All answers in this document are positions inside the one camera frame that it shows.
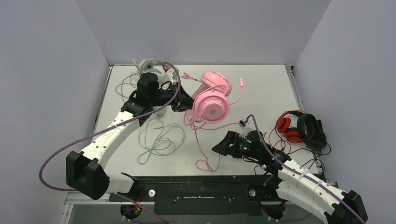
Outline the pink cat-ear headphones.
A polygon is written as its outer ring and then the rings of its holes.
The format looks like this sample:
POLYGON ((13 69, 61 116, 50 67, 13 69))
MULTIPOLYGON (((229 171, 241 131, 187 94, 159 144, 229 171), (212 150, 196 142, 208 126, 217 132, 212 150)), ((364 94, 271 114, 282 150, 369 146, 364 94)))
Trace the pink cat-ear headphones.
POLYGON ((200 82, 199 88, 192 95, 192 108, 186 110, 183 122, 194 131, 197 146, 204 157, 204 159, 196 161, 196 168, 214 173, 219 168, 220 159, 218 159, 216 168, 210 166, 209 157, 205 155, 199 143, 197 130, 203 129, 206 124, 217 124, 228 116, 230 106, 238 103, 243 94, 244 81, 242 78, 239 79, 239 96, 231 102, 228 97, 232 93, 233 86, 225 76, 217 71, 205 71, 200 79, 185 72, 182 78, 200 82))

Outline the mint green headphones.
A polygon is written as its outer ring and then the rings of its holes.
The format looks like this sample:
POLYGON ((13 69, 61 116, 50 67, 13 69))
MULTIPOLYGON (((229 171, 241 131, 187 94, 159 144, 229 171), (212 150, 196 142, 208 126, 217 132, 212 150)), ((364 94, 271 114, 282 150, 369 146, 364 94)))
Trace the mint green headphones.
POLYGON ((178 123, 164 121, 167 109, 153 113, 140 127, 138 143, 144 152, 137 157, 140 165, 146 164, 152 156, 174 154, 186 139, 185 129, 178 123))

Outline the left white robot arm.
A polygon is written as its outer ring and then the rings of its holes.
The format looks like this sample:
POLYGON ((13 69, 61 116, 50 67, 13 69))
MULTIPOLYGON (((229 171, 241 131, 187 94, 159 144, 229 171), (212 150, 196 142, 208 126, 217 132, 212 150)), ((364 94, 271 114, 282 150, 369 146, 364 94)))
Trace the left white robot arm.
POLYGON ((134 178, 127 174, 106 174, 107 162, 151 114, 168 105, 175 112, 184 112, 192 108, 193 101, 179 81, 160 84, 154 73, 142 74, 137 89, 108 128, 98 132, 98 137, 88 146, 66 156, 67 185, 93 200, 112 192, 120 192, 129 201, 135 200, 140 188, 134 184, 134 178))

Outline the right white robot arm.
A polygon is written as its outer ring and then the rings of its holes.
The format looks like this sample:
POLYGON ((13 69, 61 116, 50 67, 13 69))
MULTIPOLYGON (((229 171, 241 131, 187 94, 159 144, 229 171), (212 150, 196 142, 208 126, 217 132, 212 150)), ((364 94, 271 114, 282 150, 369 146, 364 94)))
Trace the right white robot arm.
POLYGON ((365 224, 368 214, 362 197, 343 191, 300 166, 283 151, 271 147, 256 130, 247 135, 228 131, 212 151, 233 158, 250 158, 264 166, 271 177, 265 182, 265 196, 278 197, 310 212, 325 224, 365 224))

